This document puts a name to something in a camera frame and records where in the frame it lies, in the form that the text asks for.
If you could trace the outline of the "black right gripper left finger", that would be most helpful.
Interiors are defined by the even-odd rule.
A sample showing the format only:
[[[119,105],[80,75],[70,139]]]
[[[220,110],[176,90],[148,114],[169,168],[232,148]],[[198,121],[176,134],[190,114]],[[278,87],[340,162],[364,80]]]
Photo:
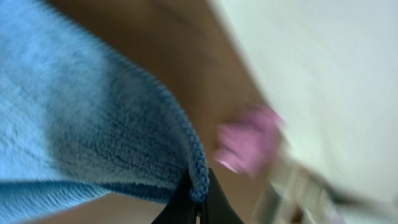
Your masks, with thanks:
[[[192,181],[186,171],[172,198],[152,224],[196,224],[197,206],[190,195],[191,187]]]

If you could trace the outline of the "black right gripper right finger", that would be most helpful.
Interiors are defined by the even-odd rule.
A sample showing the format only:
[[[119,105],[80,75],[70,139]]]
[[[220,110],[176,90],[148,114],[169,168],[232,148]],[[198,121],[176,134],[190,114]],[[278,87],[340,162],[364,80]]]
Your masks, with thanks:
[[[215,173],[209,169],[209,186],[205,201],[200,207],[201,224],[243,224],[233,210],[219,184]]]

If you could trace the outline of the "blue microfiber cloth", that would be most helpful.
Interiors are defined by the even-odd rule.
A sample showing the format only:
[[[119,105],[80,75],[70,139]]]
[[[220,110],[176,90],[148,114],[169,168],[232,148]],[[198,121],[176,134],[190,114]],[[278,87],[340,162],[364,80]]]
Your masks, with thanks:
[[[205,153],[155,77],[44,1],[1,1],[1,222],[114,192],[169,201],[185,173],[202,202]]]

